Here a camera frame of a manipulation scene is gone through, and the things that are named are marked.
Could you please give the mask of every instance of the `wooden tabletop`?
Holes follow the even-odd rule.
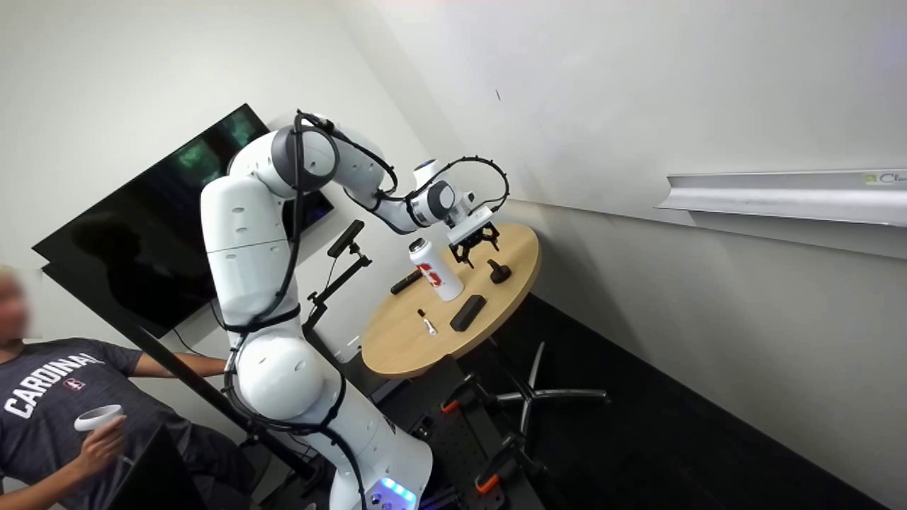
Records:
[[[425,278],[406,290],[391,293],[369,320],[362,334],[362,361],[382,377],[420,377],[445,357],[462,357],[486,341],[531,293],[540,275],[540,235],[521,224],[498,225],[498,251],[493,244],[479,244],[467,262],[455,262],[455,255],[443,248],[447,266],[462,278],[457,300],[443,300]],[[490,262],[511,268],[504,283],[490,279]],[[486,305],[466,332],[455,332],[452,320],[470,293],[486,293]]]

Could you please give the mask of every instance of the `black office chair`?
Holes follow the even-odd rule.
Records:
[[[107,510],[192,510],[205,507],[201,496],[184,470],[177,443],[165,426],[140,452],[131,473],[117,487]]]
[[[541,388],[540,385],[540,373],[541,373],[541,361],[544,361],[544,339],[540,341],[540,347],[532,354],[532,367],[531,367],[528,380],[515,377],[515,371],[508,366],[508,360],[497,347],[497,339],[490,339],[490,346],[501,360],[501,371],[508,373],[508,380],[515,388],[504,390],[504,392],[493,392],[479,383],[477,373],[467,373],[452,390],[452,397],[443,401],[443,412],[455,412],[457,408],[462,408],[467,392],[479,397],[479,401],[486,401],[486,405],[511,405],[511,401],[521,405],[518,426],[501,438],[501,446],[486,462],[486,468],[473,477],[473,483],[477,483],[477,490],[481,496],[493,492],[513,463],[521,463],[531,476],[544,473],[544,462],[532,458],[532,452],[531,452],[531,443],[532,443],[531,442],[531,426],[532,426],[535,401],[549,401],[549,398],[599,398],[599,401],[609,401],[606,390],[600,390],[600,388]]]

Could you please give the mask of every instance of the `man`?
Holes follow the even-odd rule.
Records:
[[[121,452],[136,458],[150,435],[165,426],[201,497],[211,507],[246,510],[243,483],[250,462],[232,442],[211,426],[181,418],[165,401],[140,390],[127,377],[171,377],[153,357],[100,339],[27,341],[29,305],[15,271],[0,266],[0,473],[29,487],[0,496],[0,510],[104,507],[127,473]],[[223,371],[223,360],[178,354],[201,377]],[[93,432],[75,429],[82,409],[121,405]]]

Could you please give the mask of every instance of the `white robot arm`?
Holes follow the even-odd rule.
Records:
[[[430,446],[391,424],[300,334],[294,251],[282,208],[326,181],[396,231],[447,221],[452,239],[489,224],[490,208],[466,211],[455,186],[416,173],[416,193],[391,197],[379,190],[382,166],[333,123],[309,120],[246,145],[201,193],[201,230],[229,336],[226,388],[269,426],[314,446],[334,470],[333,510],[367,500],[416,507],[430,476]]]

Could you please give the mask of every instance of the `black screen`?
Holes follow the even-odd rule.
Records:
[[[266,123],[250,105],[235,108],[42,238],[34,251],[48,259],[46,275],[127,336],[136,324],[153,336],[168,334],[215,296],[201,239],[201,190],[263,133]],[[300,225],[328,208],[333,204],[311,193]]]

